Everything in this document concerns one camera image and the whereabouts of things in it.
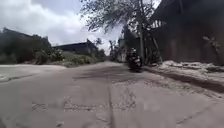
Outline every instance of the tree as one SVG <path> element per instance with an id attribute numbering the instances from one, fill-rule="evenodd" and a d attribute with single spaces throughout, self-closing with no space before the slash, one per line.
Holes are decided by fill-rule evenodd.
<path id="1" fill-rule="evenodd" d="M 89 30 L 104 28 L 105 32 L 118 24 L 127 24 L 136 30 L 141 39 L 141 56 L 144 58 L 144 34 L 153 8 L 153 0 L 143 3 L 143 0 L 81 0 L 84 3 L 81 12 L 88 15 Z"/>
<path id="2" fill-rule="evenodd" d="M 97 39 L 94 41 L 94 44 L 95 44 L 96 46 L 99 46 L 99 45 L 102 45 L 103 42 L 102 42 L 102 40 L 101 40 L 100 38 L 97 38 Z"/>

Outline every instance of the foliage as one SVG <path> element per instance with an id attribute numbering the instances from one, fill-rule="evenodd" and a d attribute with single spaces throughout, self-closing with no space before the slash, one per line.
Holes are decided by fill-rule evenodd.
<path id="1" fill-rule="evenodd" d="M 38 51 L 35 53 L 35 60 L 36 60 L 36 64 L 41 65 L 44 64 L 48 61 L 49 56 L 45 51 Z"/>
<path id="2" fill-rule="evenodd" d="M 117 57 L 119 54 L 119 46 L 116 44 L 116 41 L 109 41 L 110 43 L 110 60 L 117 61 Z"/>
<path id="3" fill-rule="evenodd" d="M 1 64 L 14 64 L 14 63 L 16 63 L 16 57 L 14 54 L 11 54 L 11 55 L 1 54 L 0 55 L 0 63 Z"/>
<path id="4" fill-rule="evenodd" d="M 97 39 L 94 41 L 94 44 L 95 44 L 96 46 L 99 46 L 99 45 L 102 45 L 103 42 L 102 42 L 102 40 L 101 40 L 100 38 L 97 38 Z"/>
<path id="5" fill-rule="evenodd" d="M 46 53 L 51 52 L 51 45 L 47 37 L 29 36 L 7 28 L 0 33 L 0 54 L 7 57 L 13 55 L 16 63 L 35 59 L 36 52 L 41 50 Z"/>
<path id="6" fill-rule="evenodd" d="M 96 54 L 96 58 L 98 61 L 103 62 L 106 60 L 105 51 L 103 49 L 98 50 Z"/>
<path id="7" fill-rule="evenodd" d="M 84 3 L 81 12 L 88 15 L 89 30 L 104 28 L 105 32 L 118 24 L 128 24 L 137 29 L 139 21 L 148 23 L 152 15 L 153 0 L 81 0 Z"/>
<path id="8" fill-rule="evenodd" d="M 71 62 L 73 66 L 95 63 L 96 60 L 86 55 L 77 55 L 72 52 L 63 52 L 65 61 Z"/>
<path id="9" fill-rule="evenodd" d="M 62 61 L 64 56 L 62 55 L 62 50 L 53 50 L 50 54 L 51 61 Z"/>

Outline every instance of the motorcyclist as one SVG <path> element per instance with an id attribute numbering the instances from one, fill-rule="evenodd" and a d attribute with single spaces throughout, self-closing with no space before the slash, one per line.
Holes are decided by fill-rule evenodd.
<path id="1" fill-rule="evenodd" d="M 131 52 L 127 54 L 127 62 L 128 62 L 128 65 L 129 67 L 133 67 L 133 65 L 136 65 L 136 58 L 140 59 L 140 65 L 138 66 L 142 66 L 142 60 L 140 58 L 140 56 L 138 55 L 137 53 L 137 50 L 135 48 L 132 48 L 131 49 Z"/>

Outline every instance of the road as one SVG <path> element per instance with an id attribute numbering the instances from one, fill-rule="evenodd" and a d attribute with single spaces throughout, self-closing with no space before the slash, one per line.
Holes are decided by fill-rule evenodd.
<path id="1" fill-rule="evenodd" d="M 100 63 L 0 83 L 0 128 L 223 128 L 221 94 Z"/>

